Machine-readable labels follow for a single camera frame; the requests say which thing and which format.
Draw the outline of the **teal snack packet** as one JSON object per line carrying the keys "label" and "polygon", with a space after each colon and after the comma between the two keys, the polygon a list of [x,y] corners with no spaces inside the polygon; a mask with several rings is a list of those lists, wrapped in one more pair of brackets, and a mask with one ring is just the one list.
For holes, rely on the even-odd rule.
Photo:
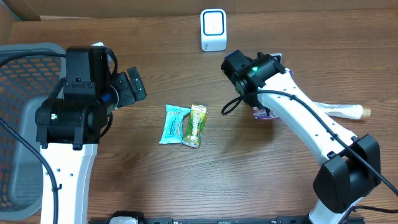
{"label": "teal snack packet", "polygon": [[166,105],[164,130],[160,144],[181,144],[183,141],[183,120],[191,111],[174,105]]}

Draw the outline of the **green juice pouch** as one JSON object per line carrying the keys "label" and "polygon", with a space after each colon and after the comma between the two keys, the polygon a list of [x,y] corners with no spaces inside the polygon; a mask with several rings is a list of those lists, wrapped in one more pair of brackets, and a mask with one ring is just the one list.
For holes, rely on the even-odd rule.
{"label": "green juice pouch", "polygon": [[207,107],[204,105],[192,105],[190,118],[183,143],[190,147],[199,148],[205,123],[207,119]]}

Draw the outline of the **red purple snack packet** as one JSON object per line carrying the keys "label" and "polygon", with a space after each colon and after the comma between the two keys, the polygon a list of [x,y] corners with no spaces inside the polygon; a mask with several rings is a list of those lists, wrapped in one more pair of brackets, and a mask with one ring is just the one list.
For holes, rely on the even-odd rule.
{"label": "red purple snack packet", "polygon": [[253,115],[254,119],[258,119],[258,120],[279,119],[279,117],[276,114],[274,114],[269,108],[259,109],[257,107],[253,107],[252,115]]}

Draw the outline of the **white tube with gold cap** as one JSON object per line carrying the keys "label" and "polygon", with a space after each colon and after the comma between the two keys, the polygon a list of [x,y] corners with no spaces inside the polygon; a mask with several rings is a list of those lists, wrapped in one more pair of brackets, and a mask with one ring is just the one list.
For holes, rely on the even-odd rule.
{"label": "white tube with gold cap", "polygon": [[363,105],[339,105],[315,102],[315,104],[328,116],[346,119],[367,119],[371,115],[371,109]]}

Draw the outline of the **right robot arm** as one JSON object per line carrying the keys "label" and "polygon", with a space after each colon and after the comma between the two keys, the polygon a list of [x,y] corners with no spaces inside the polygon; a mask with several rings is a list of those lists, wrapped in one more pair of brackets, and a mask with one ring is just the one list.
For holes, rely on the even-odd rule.
{"label": "right robot arm", "polygon": [[224,58],[221,70],[241,100],[278,116],[320,165],[313,182],[318,202],[308,223],[343,223],[381,183],[379,143],[369,134],[357,137],[322,111],[296,85],[280,54],[251,59],[236,50]]}

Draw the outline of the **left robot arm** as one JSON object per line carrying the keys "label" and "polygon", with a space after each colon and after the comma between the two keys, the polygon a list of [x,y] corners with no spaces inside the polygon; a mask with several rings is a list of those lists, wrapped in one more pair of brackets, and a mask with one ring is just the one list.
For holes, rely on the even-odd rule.
{"label": "left robot arm", "polygon": [[69,47],[65,77],[35,112],[43,167],[41,223],[86,223],[90,175],[113,110],[147,96],[136,67],[119,72],[105,46]]}

